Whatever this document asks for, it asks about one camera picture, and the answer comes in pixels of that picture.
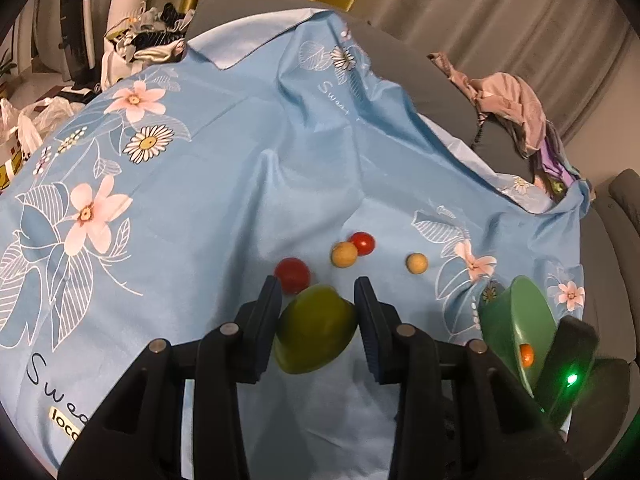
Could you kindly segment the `orange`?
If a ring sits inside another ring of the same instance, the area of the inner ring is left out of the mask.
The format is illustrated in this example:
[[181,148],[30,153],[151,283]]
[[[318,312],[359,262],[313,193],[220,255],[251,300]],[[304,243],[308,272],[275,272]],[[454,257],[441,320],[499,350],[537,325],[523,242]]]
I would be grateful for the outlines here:
[[520,358],[522,367],[524,367],[526,370],[534,365],[535,351],[531,344],[520,345]]

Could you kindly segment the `small tan round fruit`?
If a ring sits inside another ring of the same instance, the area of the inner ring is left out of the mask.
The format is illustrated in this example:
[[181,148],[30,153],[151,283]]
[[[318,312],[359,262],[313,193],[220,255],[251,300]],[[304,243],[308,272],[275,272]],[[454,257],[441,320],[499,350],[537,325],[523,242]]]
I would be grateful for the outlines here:
[[428,269],[428,258],[420,252],[413,252],[406,258],[406,267],[411,274],[423,274]]

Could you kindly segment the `round green fruit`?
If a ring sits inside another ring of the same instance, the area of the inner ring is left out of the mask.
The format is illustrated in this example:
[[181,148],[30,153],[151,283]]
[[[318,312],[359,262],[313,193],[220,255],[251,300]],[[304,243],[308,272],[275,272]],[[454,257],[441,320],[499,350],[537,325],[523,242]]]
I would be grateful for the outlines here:
[[357,328],[356,309],[330,285],[298,294],[278,319],[274,355],[291,375],[314,372],[334,361]]

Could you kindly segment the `red cherry tomato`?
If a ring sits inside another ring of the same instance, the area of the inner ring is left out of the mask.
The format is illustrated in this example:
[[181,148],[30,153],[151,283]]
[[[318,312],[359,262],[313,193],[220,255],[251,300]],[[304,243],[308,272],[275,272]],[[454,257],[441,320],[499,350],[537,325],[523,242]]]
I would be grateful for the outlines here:
[[303,260],[294,257],[282,259],[273,275],[280,281],[285,295],[297,295],[310,285],[311,273]]
[[367,232],[352,233],[349,241],[356,247],[359,257],[370,255],[375,250],[375,238]]

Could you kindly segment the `green plastic bowl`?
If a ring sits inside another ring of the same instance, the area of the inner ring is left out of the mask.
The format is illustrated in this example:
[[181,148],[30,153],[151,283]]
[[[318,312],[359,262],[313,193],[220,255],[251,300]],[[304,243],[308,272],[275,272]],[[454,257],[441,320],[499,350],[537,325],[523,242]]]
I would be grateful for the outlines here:
[[[526,276],[517,276],[508,287],[490,281],[478,304],[483,339],[506,367],[533,393],[556,332],[556,322],[546,297]],[[520,345],[531,344],[535,363],[522,367]]]

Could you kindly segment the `grey sofa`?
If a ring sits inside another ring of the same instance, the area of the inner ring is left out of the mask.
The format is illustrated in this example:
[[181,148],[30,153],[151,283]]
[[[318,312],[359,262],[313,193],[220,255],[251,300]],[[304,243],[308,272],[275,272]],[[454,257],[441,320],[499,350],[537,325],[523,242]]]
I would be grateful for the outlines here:
[[[378,75],[404,88],[416,110],[477,152],[492,169],[528,176],[503,126],[477,125],[471,103],[426,55],[371,24],[343,13],[357,44]],[[598,193],[580,224],[587,285],[585,317],[598,333],[597,359],[624,360],[630,371],[629,405],[622,428],[603,455],[574,455],[587,476],[611,478],[639,457],[639,176],[622,171]]]

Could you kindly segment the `purple folded cloth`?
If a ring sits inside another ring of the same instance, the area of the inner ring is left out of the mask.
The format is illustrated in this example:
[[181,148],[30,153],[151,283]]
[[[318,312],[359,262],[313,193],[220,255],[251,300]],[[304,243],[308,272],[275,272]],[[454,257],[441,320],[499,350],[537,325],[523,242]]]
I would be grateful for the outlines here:
[[566,157],[564,145],[552,122],[546,123],[546,136],[533,156],[534,183],[552,200],[562,200],[567,190],[580,179],[579,171]]

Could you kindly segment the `pink crumpled garment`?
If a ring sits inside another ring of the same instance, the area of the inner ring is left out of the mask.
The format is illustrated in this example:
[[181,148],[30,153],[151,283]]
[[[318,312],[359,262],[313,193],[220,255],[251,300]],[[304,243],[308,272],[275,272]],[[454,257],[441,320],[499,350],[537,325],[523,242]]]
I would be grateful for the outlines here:
[[529,158],[541,149],[547,117],[535,91],[523,78],[497,72],[474,79],[457,70],[444,52],[431,53],[428,58],[472,103],[480,122],[494,115],[513,125],[516,146],[523,157]]

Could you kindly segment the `light blue floral cloth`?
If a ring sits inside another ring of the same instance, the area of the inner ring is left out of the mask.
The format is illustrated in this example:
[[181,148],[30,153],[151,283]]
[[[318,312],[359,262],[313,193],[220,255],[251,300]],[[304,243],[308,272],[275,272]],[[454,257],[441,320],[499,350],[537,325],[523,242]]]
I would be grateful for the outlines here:
[[[584,182],[555,202],[419,113],[338,15],[241,18],[102,93],[3,193],[2,408],[57,471],[150,340],[204,336],[286,257],[343,297],[367,276],[454,344],[480,336],[490,281],[526,276],[581,318],[587,209]],[[359,231],[375,250],[337,268]]]

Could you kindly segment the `pile of clutter bags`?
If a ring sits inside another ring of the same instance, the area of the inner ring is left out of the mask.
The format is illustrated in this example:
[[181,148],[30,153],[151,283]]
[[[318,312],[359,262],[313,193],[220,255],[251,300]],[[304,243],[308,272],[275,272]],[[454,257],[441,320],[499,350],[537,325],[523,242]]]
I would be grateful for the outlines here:
[[24,162],[47,136],[77,114],[98,93],[153,64],[175,63],[186,52],[186,31],[195,11],[140,8],[122,18],[104,36],[101,79],[85,87],[55,87],[42,99],[17,108],[1,100],[1,187],[8,188]]

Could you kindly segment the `black upright vacuum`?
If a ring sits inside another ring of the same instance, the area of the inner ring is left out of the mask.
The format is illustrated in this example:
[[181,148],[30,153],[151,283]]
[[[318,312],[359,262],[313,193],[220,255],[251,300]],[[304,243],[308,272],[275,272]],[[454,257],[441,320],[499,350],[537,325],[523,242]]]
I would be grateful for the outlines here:
[[88,86],[96,73],[91,0],[60,0],[62,41],[70,79],[75,86]]

